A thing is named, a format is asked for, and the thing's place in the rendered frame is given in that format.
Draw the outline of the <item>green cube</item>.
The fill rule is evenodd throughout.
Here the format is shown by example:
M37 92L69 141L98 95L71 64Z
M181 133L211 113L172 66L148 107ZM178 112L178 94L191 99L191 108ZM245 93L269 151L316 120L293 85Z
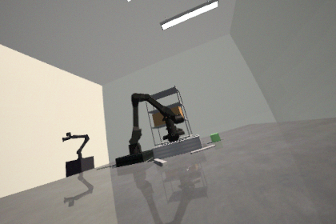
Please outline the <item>green cube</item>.
M211 141L212 142L218 142L218 141L221 141L220 137L219 137L219 134L212 134L211 135Z

